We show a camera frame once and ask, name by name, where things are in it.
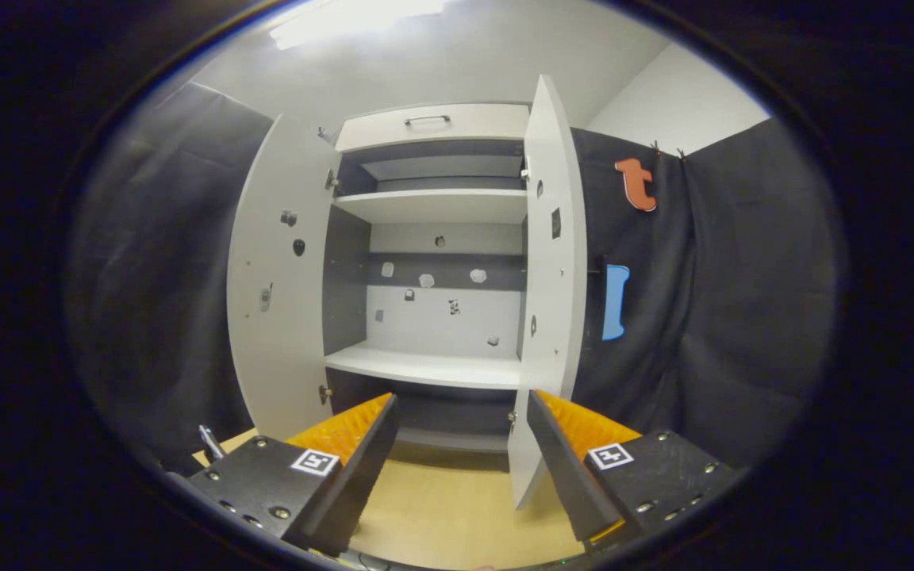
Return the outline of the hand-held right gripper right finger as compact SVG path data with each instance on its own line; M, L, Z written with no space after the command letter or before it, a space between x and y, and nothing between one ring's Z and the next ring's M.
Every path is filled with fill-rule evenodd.
M660 534L735 478L675 431L642 435L554 394L531 390L526 420L581 543Z

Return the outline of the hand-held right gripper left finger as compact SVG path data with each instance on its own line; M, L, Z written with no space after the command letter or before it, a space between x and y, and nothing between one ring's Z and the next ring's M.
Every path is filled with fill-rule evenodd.
M348 548L399 427L396 395L337 413L297 436L257 435L178 489L219 521L262 542L336 557Z

